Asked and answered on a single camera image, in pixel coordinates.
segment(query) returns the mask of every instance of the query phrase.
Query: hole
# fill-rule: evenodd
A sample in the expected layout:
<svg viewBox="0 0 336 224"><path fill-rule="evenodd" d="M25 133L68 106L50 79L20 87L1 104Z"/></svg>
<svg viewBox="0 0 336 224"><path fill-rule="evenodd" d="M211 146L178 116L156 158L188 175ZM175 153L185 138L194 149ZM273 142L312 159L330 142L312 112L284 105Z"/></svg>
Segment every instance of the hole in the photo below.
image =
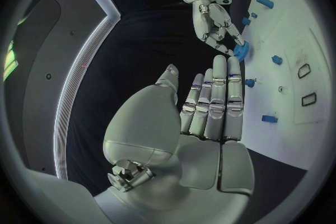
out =
<svg viewBox="0 0 336 224"><path fill-rule="evenodd" d="M317 101L316 93L306 95L306 96L302 97L302 106L312 105L312 104L316 103L316 101Z"/></svg>
<svg viewBox="0 0 336 224"><path fill-rule="evenodd" d="M307 76L310 72L311 72L311 69L310 69L309 64L304 64L298 70L297 75L298 75L299 79L301 79L301 78Z"/></svg>

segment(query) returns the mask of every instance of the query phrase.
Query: blue object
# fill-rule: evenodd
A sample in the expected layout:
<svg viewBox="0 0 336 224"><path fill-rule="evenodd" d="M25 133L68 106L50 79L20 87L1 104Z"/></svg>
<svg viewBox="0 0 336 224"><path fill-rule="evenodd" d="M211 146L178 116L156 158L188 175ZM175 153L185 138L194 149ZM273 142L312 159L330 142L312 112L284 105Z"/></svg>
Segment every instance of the blue object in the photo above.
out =
<svg viewBox="0 0 336 224"><path fill-rule="evenodd" d="M248 19L248 18L242 18L242 22L241 22L242 24L244 24L244 25L250 25L250 23L251 23L251 21Z"/></svg>
<svg viewBox="0 0 336 224"><path fill-rule="evenodd" d="M274 117L274 116L263 115L262 121L263 122L276 123L276 122L278 122L278 119L276 117Z"/></svg>
<svg viewBox="0 0 336 224"><path fill-rule="evenodd" d="M239 62L243 61L247 56L250 50L250 44L248 42L244 42L244 46L236 45L234 49L234 55L239 60Z"/></svg>
<svg viewBox="0 0 336 224"><path fill-rule="evenodd" d="M258 3L263 4L264 6L267 6L269 8L273 8L274 7L274 3L270 0L256 0Z"/></svg>
<svg viewBox="0 0 336 224"><path fill-rule="evenodd" d="M280 58L279 56L276 56L276 55L274 55L274 56L272 57L272 61L273 61L273 63L276 63L276 64L278 64L279 66L282 64L282 58Z"/></svg>
<svg viewBox="0 0 336 224"><path fill-rule="evenodd" d="M249 87L249 88L253 88L254 84L255 84L255 81L252 80L252 79L245 80L245 85L247 85L247 87Z"/></svg>

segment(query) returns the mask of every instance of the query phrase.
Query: humanoid robot hand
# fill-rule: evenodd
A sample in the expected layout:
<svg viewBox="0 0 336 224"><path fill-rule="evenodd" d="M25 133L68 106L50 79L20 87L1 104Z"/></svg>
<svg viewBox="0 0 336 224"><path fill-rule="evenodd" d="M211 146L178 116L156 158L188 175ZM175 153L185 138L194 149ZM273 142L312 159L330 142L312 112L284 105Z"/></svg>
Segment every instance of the humanoid robot hand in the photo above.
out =
<svg viewBox="0 0 336 224"><path fill-rule="evenodd" d="M242 84L239 61L222 55L205 75L197 74L180 113L181 131L199 138L239 141L242 128Z"/></svg>
<svg viewBox="0 0 336 224"><path fill-rule="evenodd" d="M117 189L126 192L154 177L150 167L170 159L181 132L219 141L225 125L223 137L240 140L242 88L236 57L226 61L218 55L205 76L196 75L180 116L177 90L178 70L171 64L154 85L131 96L112 118L103 150L115 165L108 177Z"/></svg>

